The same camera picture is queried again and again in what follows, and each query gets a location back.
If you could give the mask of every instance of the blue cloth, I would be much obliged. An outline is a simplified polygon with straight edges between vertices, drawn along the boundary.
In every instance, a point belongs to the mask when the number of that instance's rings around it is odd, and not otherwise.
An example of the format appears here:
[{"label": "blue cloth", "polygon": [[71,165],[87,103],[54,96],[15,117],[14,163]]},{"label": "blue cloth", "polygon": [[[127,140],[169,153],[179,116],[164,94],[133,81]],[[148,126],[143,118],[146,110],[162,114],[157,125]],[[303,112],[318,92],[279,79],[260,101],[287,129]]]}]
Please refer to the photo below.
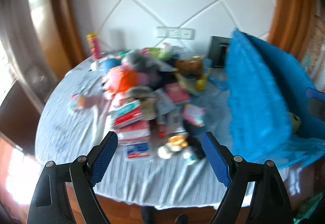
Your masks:
[{"label": "blue cloth", "polygon": [[[273,160],[278,168],[305,167],[325,155],[325,122],[308,114],[307,88],[314,84],[290,54],[238,30],[226,57],[233,154],[251,162]],[[291,135],[288,111],[300,117]]]}]

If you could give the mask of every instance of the metal screw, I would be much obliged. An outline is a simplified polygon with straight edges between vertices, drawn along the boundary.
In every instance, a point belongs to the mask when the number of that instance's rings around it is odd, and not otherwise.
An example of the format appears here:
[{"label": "metal screw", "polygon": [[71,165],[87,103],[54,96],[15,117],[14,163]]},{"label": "metal screw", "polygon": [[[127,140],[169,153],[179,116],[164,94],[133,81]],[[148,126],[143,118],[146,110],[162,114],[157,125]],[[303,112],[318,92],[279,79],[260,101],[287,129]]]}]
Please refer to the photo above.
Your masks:
[{"label": "metal screw", "polygon": [[53,166],[53,164],[54,164],[54,162],[53,161],[48,161],[47,163],[46,163],[46,167],[52,167]]},{"label": "metal screw", "polygon": [[236,155],[236,156],[234,156],[234,160],[236,162],[241,162],[243,160],[243,158],[241,156],[239,156],[239,155]]},{"label": "metal screw", "polygon": [[274,162],[271,161],[271,160],[268,160],[268,161],[266,162],[266,164],[267,164],[269,167],[273,167],[273,166],[274,166]]},{"label": "metal screw", "polygon": [[84,155],[78,157],[78,162],[84,162],[87,159]]}]

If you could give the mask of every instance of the wooden floor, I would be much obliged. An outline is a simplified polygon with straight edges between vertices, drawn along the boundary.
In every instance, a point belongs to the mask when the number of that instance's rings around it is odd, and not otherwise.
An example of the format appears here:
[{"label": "wooden floor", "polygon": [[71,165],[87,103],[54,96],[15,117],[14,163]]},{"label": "wooden floor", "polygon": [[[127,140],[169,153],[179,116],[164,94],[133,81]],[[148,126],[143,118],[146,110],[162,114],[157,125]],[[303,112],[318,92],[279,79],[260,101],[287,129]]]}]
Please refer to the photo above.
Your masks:
[{"label": "wooden floor", "polygon": [[[71,208],[77,224],[84,224],[82,215],[76,203],[76,198],[71,185],[67,185],[68,196]],[[101,207],[112,224],[142,224],[140,206],[127,205],[123,202],[116,202],[106,197],[97,196]],[[243,224],[248,215],[249,208],[242,208],[236,224]],[[157,224],[173,224],[178,215],[188,215],[189,223],[208,224],[215,213],[213,207],[193,208],[171,208],[155,211]]]},{"label": "wooden floor", "polygon": [[[13,178],[15,176],[12,175],[14,174],[13,165],[19,166],[19,163],[24,163],[25,160],[29,161],[30,168],[25,171],[25,175],[18,175],[16,178]],[[293,209],[296,209],[303,201],[323,190],[325,179],[324,165],[325,157],[304,169],[301,169],[299,164],[290,167],[289,177],[285,181],[285,186]],[[31,172],[40,173],[41,170],[42,168],[33,160],[33,157],[24,156],[23,154],[20,156],[19,150],[12,147],[12,145],[0,137],[0,201],[12,218],[17,220],[17,223],[26,223],[29,208],[28,204],[17,202],[19,199],[17,195],[20,195],[21,192],[30,191],[28,190],[29,188],[33,188],[26,184],[28,182],[27,179],[33,176]],[[20,184],[17,186],[20,188],[22,186],[24,189],[22,190],[16,186],[12,186],[12,179],[20,181]],[[69,184],[67,184],[67,191],[76,223],[84,223],[73,188]],[[127,205],[123,202],[116,202],[102,196],[97,197],[112,224],[142,223],[139,206]],[[248,211],[249,208],[242,208],[236,222],[237,224],[243,224],[245,222]],[[155,220],[157,224],[173,224],[177,216],[182,213],[188,215],[189,223],[208,224],[215,210],[212,207],[157,210],[155,212]]]}]

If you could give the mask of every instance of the orange toy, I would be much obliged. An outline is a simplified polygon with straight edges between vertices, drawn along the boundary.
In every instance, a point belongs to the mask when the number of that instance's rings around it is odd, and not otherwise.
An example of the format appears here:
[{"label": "orange toy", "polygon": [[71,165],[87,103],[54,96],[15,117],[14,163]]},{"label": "orange toy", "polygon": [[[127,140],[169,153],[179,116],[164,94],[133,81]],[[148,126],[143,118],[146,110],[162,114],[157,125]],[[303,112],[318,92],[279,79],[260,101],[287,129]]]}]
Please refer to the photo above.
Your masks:
[{"label": "orange toy", "polygon": [[138,83],[137,73],[127,66],[114,67],[106,75],[108,82],[103,88],[111,94],[125,92]]}]

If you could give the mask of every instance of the floor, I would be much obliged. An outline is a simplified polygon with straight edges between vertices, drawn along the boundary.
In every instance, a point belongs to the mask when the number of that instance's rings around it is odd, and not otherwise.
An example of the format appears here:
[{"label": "floor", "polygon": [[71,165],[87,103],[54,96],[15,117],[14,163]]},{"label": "floor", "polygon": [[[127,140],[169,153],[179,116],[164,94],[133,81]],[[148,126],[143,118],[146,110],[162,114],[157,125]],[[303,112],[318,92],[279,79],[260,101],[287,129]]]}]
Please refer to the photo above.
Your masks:
[{"label": "floor", "polygon": [[[18,222],[25,224],[29,202],[42,167],[30,155],[24,155],[0,136],[0,201],[3,207]],[[296,209],[301,202],[322,191],[325,179],[325,157],[301,169],[299,165],[290,168],[285,186],[291,206]],[[76,223],[84,224],[74,195],[73,188],[67,184],[67,191]],[[115,202],[98,196],[98,200],[112,224],[141,224],[140,207]],[[242,208],[237,224],[243,224],[249,208]],[[189,223],[209,223],[215,213],[212,207],[173,208],[156,211],[157,224],[172,224],[176,217],[187,214]]]}]

